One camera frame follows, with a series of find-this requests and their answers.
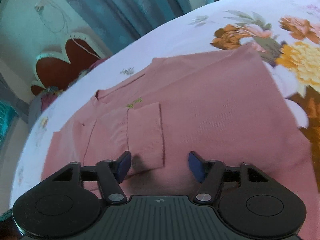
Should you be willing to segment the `pink sweater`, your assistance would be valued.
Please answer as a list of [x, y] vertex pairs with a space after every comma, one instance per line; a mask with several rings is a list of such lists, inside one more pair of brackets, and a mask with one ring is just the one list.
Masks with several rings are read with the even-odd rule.
[[305, 202], [318, 198], [306, 113], [289, 97], [296, 77], [249, 46], [154, 59], [99, 90], [53, 134], [42, 178], [78, 161], [94, 165], [130, 151], [126, 194], [188, 194], [187, 156], [253, 163]]

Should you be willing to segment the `red heart-shaped headboard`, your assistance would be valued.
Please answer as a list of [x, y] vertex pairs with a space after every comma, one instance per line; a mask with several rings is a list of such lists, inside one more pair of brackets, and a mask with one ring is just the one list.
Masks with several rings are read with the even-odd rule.
[[37, 96], [49, 87], [66, 90], [80, 73], [99, 59], [109, 58], [87, 34], [71, 33], [62, 39], [61, 51], [49, 51], [36, 57], [31, 92]]

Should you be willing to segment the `teal window shutter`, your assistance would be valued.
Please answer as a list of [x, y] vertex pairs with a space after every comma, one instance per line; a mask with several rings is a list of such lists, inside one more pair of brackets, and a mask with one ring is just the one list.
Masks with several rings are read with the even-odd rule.
[[2, 148], [13, 120], [16, 118], [16, 111], [7, 103], [0, 102], [0, 146]]

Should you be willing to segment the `teal blue curtain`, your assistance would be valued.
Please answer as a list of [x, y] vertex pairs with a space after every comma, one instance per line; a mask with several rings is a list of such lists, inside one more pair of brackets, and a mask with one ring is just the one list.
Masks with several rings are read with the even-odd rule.
[[170, 20], [219, 0], [66, 0], [112, 53]]

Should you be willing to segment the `floral white bed sheet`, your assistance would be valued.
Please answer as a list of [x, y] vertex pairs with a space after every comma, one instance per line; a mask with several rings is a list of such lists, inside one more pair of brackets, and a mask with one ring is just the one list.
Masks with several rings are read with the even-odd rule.
[[222, 0], [174, 19], [127, 46], [63, 93], [33, 127], [17, 166], [11, 202], [34, 187], [53, 134], [99, 90], [115, 87], [154, 59], [236, 50], [249, 46], [272, 67], [297, 79], [289, 97], [305, 113], [300, 129], [310, 143], [318, 198], [305, 202], [303, 239], [319, 239], [319, 0]]

